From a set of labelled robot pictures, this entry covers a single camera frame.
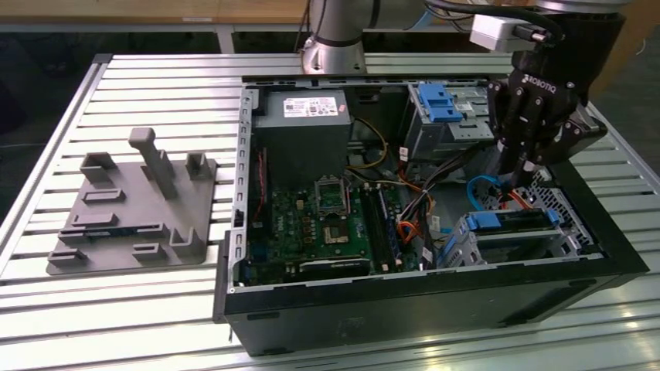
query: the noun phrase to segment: blue latch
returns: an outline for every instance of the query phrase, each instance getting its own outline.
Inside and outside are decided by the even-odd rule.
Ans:
[[[561,222],[557,212],[553,209],[549,209],[545,214],[548,215],[549,222],[553,224],[553,226],[557,226]]]
[[[477,224],[476,224],[476,221],[475,219],[472,218],[472,216],[467,216],[465,217],[465,223],[467,223],[467,228],[469,230],[475,230],[476,228],[479,228]]]
[[[436,267],[439,267],[443,263],[444,258],[447,257],[447,254],[449,254],[449,251],[452,250],[453,245],[456,244],[456,236],[452,236],[449,238],[449,241],[443,247],[443,250],[440,251],[440,254],[437,256],[437,260],[435,261]]]
[[[500,228],[503,226],[496,213],[473,213],[472,217],[480,229]]]
[[[453,99],[441,83],[423,83],[419,86],[420,99],[429,111],[432,122],[461,122],[463,114],[456,111]]]

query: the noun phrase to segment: chip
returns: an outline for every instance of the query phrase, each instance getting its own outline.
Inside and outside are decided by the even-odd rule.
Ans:
[[[348,223],[332,220],[323,224],[323,239],[327,244],[348,243]]]

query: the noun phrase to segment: motherboard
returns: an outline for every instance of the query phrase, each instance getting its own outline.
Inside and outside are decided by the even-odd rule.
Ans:
[[[269,215],[252,223],[247,285],[315,281],[416,270],[396,234],[393,187],[321,178],[307,188],[272,189]]]

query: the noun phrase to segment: metal slotted table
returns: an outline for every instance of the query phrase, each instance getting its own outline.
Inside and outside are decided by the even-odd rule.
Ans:
[[[371,73],[507,73],[504,55],[371,54]],[[651,272],[535,325],[249,358],[211,323],[217,245],[229,228],[241,77],[297,75],[295,55],[115,56],[95,63],[0,229],[0,370],[603,369],[660,358],[660,182],[617,133],[573,164]],[[88,151],[137,161],[125,138],[151,126],[171,159],[220,164],[205,262],[141,274],[48,276]]]

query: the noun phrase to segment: ram slot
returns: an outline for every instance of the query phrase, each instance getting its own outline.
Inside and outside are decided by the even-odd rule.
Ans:
[[[387,213],[383,211],[380,191],[361,189],[360,202],[376,271],[388,273],[393,267],[393,255],[389,247],[389,236],[385,226]]]
[[[399,249],[399,239],[396,237],[396,221],[389,215],[389,205],[388,200],[384,197],[383,189],[379,189],[379,198],[380,198],[380,207],[383,209],[384,220],[383,223],[385,225],[385,230],[388,234],[388,245],[389,250],[392,251],[393,261],[396,265],[401,265],[403,262],[399,259],[401,257],[401,250]]]

